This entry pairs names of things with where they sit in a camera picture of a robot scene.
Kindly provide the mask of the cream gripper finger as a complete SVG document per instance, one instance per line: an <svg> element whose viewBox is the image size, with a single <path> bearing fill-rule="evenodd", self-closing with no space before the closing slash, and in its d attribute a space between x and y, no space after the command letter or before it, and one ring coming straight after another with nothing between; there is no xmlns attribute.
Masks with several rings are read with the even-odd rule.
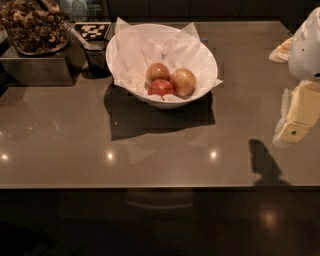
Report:
<svg viewBox="0 0 320 256"><path fill-rule="evenodd" d="M320 83L305 80L294 90L285 89L280 113L273 144L286 148L299 143L320 119Z"/></svg>
<svg viewBox="0 0 320 256"><path fill-rule="evenodd" d="M277 63L286 63L289 57L289 51L291 46L292 39L288 38L280 45L278 45L269 55L271 61Z"/></svg>

